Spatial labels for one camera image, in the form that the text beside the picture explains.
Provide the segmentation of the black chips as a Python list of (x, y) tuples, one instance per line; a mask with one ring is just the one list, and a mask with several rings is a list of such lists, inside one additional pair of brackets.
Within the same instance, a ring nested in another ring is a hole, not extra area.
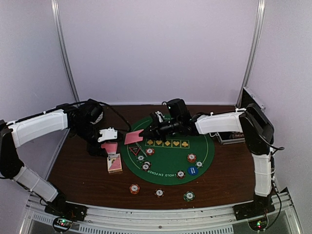
[(151, 162), (149, 162), (149, 161), (145, 161), (143, 164), (142, 164), (142, 166), (141, 166), (141, 168), (142, 168), (142, 170), (143, 171), (149, 171), (150, 170), (150, 168), (151, 168)]

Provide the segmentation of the black chip bottom mat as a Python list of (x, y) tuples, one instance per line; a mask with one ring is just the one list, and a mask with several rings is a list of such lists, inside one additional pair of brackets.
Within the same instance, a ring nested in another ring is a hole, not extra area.
[(186, 176), (186, 174), (182, 170), (177, 171), (177, 173), (176, 173), (176, 177), (179, 178), (179, 179), (183, 179), (185, 176)]

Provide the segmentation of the red five chip stack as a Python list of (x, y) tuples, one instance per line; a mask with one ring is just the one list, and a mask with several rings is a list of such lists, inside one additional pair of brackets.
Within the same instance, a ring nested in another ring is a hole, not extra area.
[(140, 191), (140, 186), (138, 184), (132, 184), (130, 187), (129, 187), (129, 190), (130, 190), (130, 193), (133, 194), (133, 195), (136, 195), (139, 193)]

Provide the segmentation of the blue small blind button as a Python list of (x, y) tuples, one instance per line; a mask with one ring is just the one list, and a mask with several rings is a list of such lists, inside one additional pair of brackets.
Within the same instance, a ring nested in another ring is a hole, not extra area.
[(198, 168), (195, 167), (195, 166), (190, 166), (188, 169), (187, 169), (187, 172), (189, 175), (191, 176), (195, 176), (198, 174)]

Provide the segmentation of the black hundred chip stack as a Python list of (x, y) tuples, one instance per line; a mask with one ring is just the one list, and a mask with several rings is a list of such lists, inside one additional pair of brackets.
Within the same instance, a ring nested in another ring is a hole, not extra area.
[(163, 197), (164, 196), (164, 191), (162, 189), (157, 189), (155, 191), (155, 196), (157, 197)]

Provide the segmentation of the green chip stack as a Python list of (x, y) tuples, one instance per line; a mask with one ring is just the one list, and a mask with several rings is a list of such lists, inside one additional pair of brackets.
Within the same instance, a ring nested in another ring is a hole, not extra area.
[(183, 199), (187, 202), (190, 202), (192, 200), (194, 200), (195, 198), (195, 194), (192, 191), (187, 191), (184, 195), (183, 195)]

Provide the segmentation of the red backed card deck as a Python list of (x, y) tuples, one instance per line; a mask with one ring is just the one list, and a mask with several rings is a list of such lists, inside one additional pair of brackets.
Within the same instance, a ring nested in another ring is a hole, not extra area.
[(117, 153), (117, 142), (105, 142), (101, 144), (101, 148), (105, 149), (108, 155), (115, 155)]

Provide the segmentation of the jack of clubs card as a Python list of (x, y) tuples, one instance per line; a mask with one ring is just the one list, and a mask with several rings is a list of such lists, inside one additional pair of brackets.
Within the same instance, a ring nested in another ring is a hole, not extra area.
[(143, 131), (144, 130), (141, 129), (141, 130), (137, 130), (137, 131), (134, 131), (134, 132), (127, 133), (125, 135), (124, 144), (128, 145), (128, 144), (133, 144), (133, 143), (137, 143), (137, 142), (143, 141), (143, 137), (139, 136), (139, 134), (141, 132), (143, 132)]

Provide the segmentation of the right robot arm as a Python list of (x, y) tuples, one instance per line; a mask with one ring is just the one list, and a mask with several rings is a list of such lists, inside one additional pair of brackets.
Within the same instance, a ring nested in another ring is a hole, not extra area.
[(167, 103), (170, 118), (165, 119), (162, 112), (150, 114), (151, 124), (139, 135), (147, 139), (165, 140), (168, 135), (186, 136), (207, 135), (211, 133), (242, 133), (247, 148), (253, 157), (255, 174), (255, 195), (259, 196), (250, 204), (254, 215), (262, 214), (269, 206), (267, 197), (272, 190), (274, 178), (273, 147), (274, 127), (264, 113), (254, 104), (246, 108), (222, 114), (200, 112), (190, 114), (181, 99)]

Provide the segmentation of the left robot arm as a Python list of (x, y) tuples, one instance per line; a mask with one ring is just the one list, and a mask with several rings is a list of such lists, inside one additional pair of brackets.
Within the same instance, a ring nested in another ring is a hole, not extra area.
[(34, 159), (48, 157), (56, 149), (56, 141), (51, 135), (71, 130), (92, 147), (99, 149), (101, 144), (117, 139), (115, 128), (99, 128), (96, 124), (104, 116), (103, 102), (93, 99), (76, 103), (64, 103), (53, 109), (6, 122), (0, 121), (0, 177), (12, 180), (31, 193), (38, 195), (59, 216), (70, 212), (64, 194), (44, 179), (33, 166), (23, 161), (24, 147), (35, 143)]

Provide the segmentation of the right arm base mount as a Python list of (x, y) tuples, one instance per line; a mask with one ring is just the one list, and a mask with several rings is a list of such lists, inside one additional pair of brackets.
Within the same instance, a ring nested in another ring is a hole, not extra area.
[(275, 211), (274, 205), (263, 207), (262, 205), (256, 206), (253, 202), (238, 204), (233, 206), (234, 215), (237, 221), (249, 219), (257, 216), (265, 215)]

